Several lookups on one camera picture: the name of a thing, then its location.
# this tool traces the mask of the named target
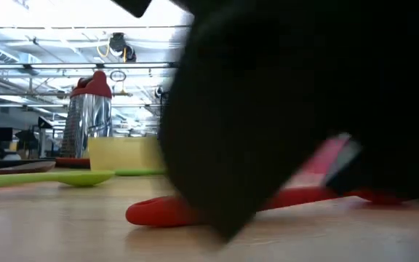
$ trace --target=ceiling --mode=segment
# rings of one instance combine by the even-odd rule
[[[107,44],[113,33],[124,33],[137,55],[136,62],[129,68],[102,69],[107,75],[120,70],[127,76],[123,82],[108,79],[113,92],[122,93],[113,97],[113,119],[120,127],[118,132],[130,128],[153,132],[159,120],[155,91],[168,87],[175,72],[175,68],[162,65],[178,61],[192,19],[168,0],[153,0],[140,19],[110,0],[0,0],[0,64],[4,64],[3,68],[0,65],[0,105],[46,105],[32,108],[31,114],[62,124],[66,108],[60,105],[69,101],[54,94],[70,92],[79,78],[97,70],[96,66],[85,67],[85,63],[122,67],[122,57],[109,52]],[[34,74],[11,68],[8,62],[58,65],[36,69]],[[64,63],[79,65],[59,65]],[[17,112],[16,117],[27,110],[11,111]]]

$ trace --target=wooden countertop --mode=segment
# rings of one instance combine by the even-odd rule
[[[261,213],[219,252],[196,240],[199,227],[128,224],[129,205],[169,193],[157,181],[0,188],[0,262],[419,261],[419,207],[382,210],[354,197]]]

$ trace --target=box grater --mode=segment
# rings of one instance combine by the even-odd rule
[[[112,137],[111,88],[107,76],[96,71],[92,77],[80,79],[71,93],[65,122],[61,156],[86,156],[88,138]]]

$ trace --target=yellow container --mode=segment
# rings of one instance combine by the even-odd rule
[[[156,137],[89,138],[91,170],[165,170]]]

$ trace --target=lime green utensil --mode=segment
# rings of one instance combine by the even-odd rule
[[[164,175],[166,170],[115,170],[118,176]]]
[[[102,183],[113,176],[113,171],[42,172],[0,175],[0,187],[45,181],[56,181],[70,186],[86,187]]]

